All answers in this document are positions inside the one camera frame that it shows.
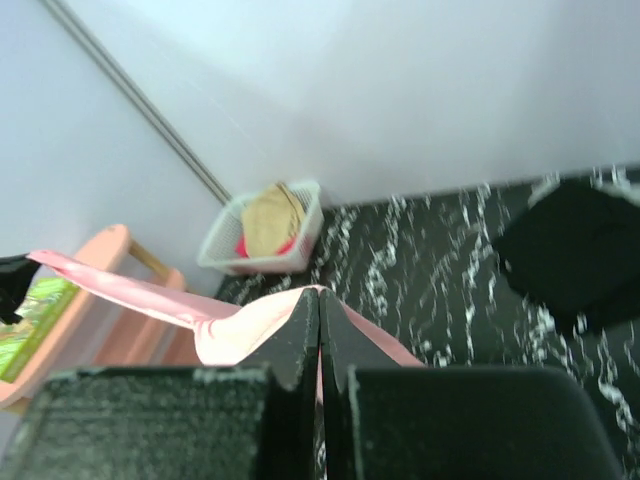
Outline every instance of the floor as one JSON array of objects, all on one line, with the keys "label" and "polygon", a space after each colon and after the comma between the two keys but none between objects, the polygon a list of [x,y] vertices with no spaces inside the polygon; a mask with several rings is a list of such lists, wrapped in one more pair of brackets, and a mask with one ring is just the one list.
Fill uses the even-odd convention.
[{"label": "floor", "polygon": [[[640,169],[590,176],[640,183]],[[559,367],[591,397],[627,478],[640,479],[640,320],[565,339],[549,314],[514,294],[495,269],[490,239],[553,178],[327,211],[306,272],[228,277],[217,297],[246,304],[319,283],[428,365]]]}]

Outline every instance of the pink cloth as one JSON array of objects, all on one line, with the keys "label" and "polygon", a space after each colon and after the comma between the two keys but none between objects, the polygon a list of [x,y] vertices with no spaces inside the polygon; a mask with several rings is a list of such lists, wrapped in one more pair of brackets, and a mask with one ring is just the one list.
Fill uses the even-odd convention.
[{"label": "pink cloth", "polygon": [[[282,247],[280,247],[276,255],[284,255],[285,253],[289,252],[289,250],[291,250],[296,244],[296,240],[297,240],[297,237],[293,237],[291,240],[285,243]],[[240,255],[242,258],[249,258],[249,253],[247,252],[247,242],[244,238],[244,235],[242,235],[240,237],[240,240],[238,240],[238,244],[236,245],[236,253]]]},{"label": "pink cloth", "polygon": [[[194,332],[196,353],[204,365],[235,365],[286,323],[305,288],[259,298],[244,307],[180,292],[141,280],[104,272],[57,252],[36,250],[28,255],[99,297],[147,316]],[[404,366],[424,366],[398,340],[342,303],[347,317],[386,355]],[[318,371],[318,394],[321,397]]]}]

